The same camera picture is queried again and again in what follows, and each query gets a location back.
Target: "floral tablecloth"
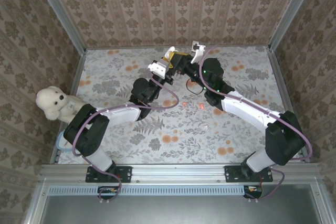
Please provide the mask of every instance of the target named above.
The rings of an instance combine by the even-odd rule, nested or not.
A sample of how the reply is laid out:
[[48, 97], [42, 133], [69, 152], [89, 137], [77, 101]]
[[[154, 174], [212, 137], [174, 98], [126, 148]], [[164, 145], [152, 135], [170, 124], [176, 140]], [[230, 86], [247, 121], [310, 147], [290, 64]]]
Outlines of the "floral tablecloth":
[[[100, 108], [128, 101], [134, 80], [147, 77], [147, 66], [167, 48], [92, 50], [86, 53], [77, 96]], [[187, 48], [179, 51], [190, 52]], [[224, 80], [245, 97], [283, 112], [266, 47], [220, 47], [210, 52], [224, 69]], [[175, 76], [180, 103], [165, 111], [152, 111], [144, 120], [108, 127], [104, 150], [119, 164], [241, 162], [265, 146], [265, 137], [237, 116], [207, 104], [204, 93], [186, 88], [187, 76]], [[188, 82], [195, 93], [201, 87]], [[174, 97], [161, 91], [152, 105], [169, 106]], [[62, 152], [59, 164], [85, 163], [71, 152]]]

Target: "aluminum frame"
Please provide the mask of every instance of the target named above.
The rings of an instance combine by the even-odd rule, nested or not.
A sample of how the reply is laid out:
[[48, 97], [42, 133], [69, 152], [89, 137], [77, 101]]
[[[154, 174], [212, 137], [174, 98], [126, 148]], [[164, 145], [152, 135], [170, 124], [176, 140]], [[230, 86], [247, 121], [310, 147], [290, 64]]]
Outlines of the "aluminum frame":
[[[239, 164], [134, 164], [128, 166], [133, 167], [131, 185], [134, 186], [255, 185], [255, 183], [227, 183], [224, 174], [224, 167], [226, 165]], [[116, 183], [86, 183], [87, 168], [88, 165], [43, 165], [24, 223], [40, 223], [50, 186], [76, 185], [84, 187], [88, 185], [117, 185]], [[318, 164], [290, 162], [286, 166], [277, 166], [277, 169], [285, 173], [286, 176], [283, 182], [285, 185], [310, 185], [322, 223], [336, 223], [335, 213], [324, 185], [323, 177], [319, 172]], [[278, 184], [281, 174], [273, 173], [273, 179], [273, 182], [267, 184]]]

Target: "wall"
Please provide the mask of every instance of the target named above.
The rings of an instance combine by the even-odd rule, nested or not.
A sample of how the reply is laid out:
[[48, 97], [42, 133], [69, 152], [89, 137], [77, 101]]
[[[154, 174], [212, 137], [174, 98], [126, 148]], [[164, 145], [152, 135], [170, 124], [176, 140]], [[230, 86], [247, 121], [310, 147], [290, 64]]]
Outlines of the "wall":
[[0, 223], [19, 223], [58, 130], [35, 105], [50, 85], [69, 91], [78, 63], [47, 0], [0, 0]]
[[336, 0], [304, 0], [276, 55], [303, 131], [336, 200]]
[[61, 0], [88, 48], [267, 44], [290, 0]]

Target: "teddy bear head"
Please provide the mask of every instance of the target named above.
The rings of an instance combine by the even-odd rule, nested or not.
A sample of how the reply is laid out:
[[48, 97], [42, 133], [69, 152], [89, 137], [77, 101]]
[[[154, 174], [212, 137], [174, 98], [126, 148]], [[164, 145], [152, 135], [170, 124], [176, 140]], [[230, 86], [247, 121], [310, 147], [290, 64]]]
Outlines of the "teddy bear head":
[[68, 104], [68, 97], [58, 87], [50, 86], [36, 94], [36, 105], [44, 111], [49, 120], [58, 119], [59, 110], [66, 104]]

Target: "white teddy bear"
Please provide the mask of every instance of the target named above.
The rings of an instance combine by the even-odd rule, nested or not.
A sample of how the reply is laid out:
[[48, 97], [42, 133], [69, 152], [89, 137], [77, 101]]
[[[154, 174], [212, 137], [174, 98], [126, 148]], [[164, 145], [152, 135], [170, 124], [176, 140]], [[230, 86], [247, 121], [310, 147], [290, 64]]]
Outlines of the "white teddy bear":
[[69, 124], [86, 103], [78, 97], [64, 94], [58, 87], [50, 86], [36, 94], [36, 104], [47, 119], [59, 119]]

